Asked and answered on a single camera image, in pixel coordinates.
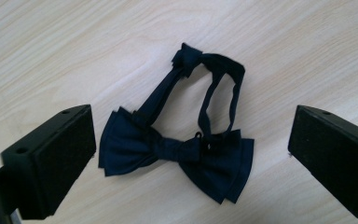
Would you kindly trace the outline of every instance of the bow tie knot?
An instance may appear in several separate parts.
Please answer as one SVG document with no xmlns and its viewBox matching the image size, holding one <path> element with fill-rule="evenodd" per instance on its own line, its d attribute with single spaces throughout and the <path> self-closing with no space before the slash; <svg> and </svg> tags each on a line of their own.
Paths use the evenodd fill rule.
<svg viewBox="0 0 358 224">
<path fill-rule="evenodd" d="M 166 161 L 192 161 L 200 160 L 200 140 L 191 138 L 181 142 L 171 138 L 160 137 L 157 143 L 151 144 L 153 153 Z"/>
</svg>

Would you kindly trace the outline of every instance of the light wood grain table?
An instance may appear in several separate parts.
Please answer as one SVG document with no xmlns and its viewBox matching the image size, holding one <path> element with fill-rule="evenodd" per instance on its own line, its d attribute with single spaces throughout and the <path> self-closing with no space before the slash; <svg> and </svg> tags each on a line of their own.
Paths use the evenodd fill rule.
<svg viewBox="0 0 358 224">
<path fill-rule="evenodd" d="M 97 149 L 56 214 L 24 223 L 358 223 L 287 152 L 297 105 L 358 125 L 356 0 L 0 1 L 0 153 L 83 104 L 99 142 L 111 111 L 137 109 L 182 42 L 246 67 L 234 128 L 255 139 L 255 157 L 239 201 L 219 205 L 170 161 L 105 178 Z M 181 81 L 154 127 L 194 136 L 211 79 L 201 66 Z M 213 96 L 215 132 L 232 85 Z"/>
</svg>

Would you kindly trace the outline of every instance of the adjustable strap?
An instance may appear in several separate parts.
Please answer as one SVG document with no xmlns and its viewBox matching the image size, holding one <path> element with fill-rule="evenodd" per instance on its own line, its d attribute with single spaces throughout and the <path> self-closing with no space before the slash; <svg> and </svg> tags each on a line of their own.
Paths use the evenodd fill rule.
<svg viewBox="0 0 358 224">
<path fill-rule="evenodd" d="M 182 49 L 172 59 L 172 71 L 159 83 L 141 108 L 133 113 L 136 123 L 146 128 L 156 121 L 176 82 L 183 77 L 190 77 L 194 68 L 200 64 L 200 55 L 202 51 L 182 44 Z"/>
<path fill-rule="evenodd" d="M 235 119 L 235 110 L 240 96 L 243 75 L 245 73 L 243 66 L 219 54 L 202 54 L 201 51 L 193 49 L 186 44 L 182 45 L 182 49 L 176 53 L 172 62 L 172 71 L 156 87 L 141 108 L 133 113 L 133 120 L 143 128 L 152 125 L 160 114 L 162 107 L 165 105 L 177 81 L 182 77 L 190 77 L 194 68 L 200 63 L 203 63 L 208 70 L 212 72 L 213 82 L 207 90 L 205 99 L 202 103 L 199 126 L 208 142 L 218 141 L 226 137 L 231 131 Z M 224 133 L 212 135 L 211 122 L 207 115 L 207 108 L 211 102 L 214 90 L 225 74 L 229 74 L 235 83 L 233 88 L 233 98 L 229 109 L 230 124 Z"/>
<path fill-rule="evenodd" d="M 199 116 L 199 126 L 204 133 L 205 138 L 209 142 L 216 142 L 226 138 L 227 134 L 231 131 L 232 125 L 234 124 L 235 112 L 237 108 L 238 99 L 240 97 L 241 83 L 245 74 L 245 68 L 231 59 L 219 55 L 219 54 L 203 54 L 201 61 L 205 66 L 212 72 L 213 80 L 212 84 L 206 92 Z M 229 125 L 225 132 L 212 135 L 211 122 L 209 120 L 207 109 L 211 102 L 212 95 L 217 88 L 223 75 L 229 74 L 234 80 L 233 96 L 229 107 Z"/>
</svg>

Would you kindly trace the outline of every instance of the table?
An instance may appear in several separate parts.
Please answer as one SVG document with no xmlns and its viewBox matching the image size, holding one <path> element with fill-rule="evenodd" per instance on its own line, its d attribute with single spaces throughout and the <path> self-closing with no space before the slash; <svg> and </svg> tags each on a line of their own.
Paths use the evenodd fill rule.
<svg viewBox="0 0 358 224">
<path fill-rule="evenodd" d="M 183 42 L 246 67 L 234 129 L 255 156 L 239 201 L 215 203 L 171 161 L 105 178 L 97 148 L 56 214 L 23 223 L 358 223 L 287 151 L 297 105 L 358 125 L 358 1 L 0 1 L 0 153 L 83 104 L 99 143 L 111 111 L 139 108 Z M 193 137 L 210 82 L 198 67 L 154 127 Z M 232 85 L 213 96 L 214 132 Z"/>
</svg>

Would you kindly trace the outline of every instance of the navy bow tie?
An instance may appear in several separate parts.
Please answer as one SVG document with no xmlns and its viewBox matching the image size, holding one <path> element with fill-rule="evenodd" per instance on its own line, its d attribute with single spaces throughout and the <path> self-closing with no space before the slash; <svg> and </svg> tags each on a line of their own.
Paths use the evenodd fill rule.
<svg viewBox="0 0 358 224">
<path fill-rule="evenodd" d="M 162 80 L 138 111 L 120 108 L 113 111 L 103 130 L 99 167 L 105 175 L 124 175 L 157 160 L 177 161 L 186 175 L 207 195 L 221 203 L 225 198 L 236 202 L 249 177 L 254 140 L 241 138 L 231 131 L 240 95 L 244 68 L 218 54 L 202 54 L 183 44 L 174 56 L 172 71 Z M 176 82 L 189 77 L 203 63 L 213 74 L 199 116 L 202 133 L 183 142 L 163 137 L 151 125 Z M 229 109 L 230 124 L 223 133 L 211 133 L 207 108 L 221 78 L 229 74 L 235 82 Z"/>
</svg>

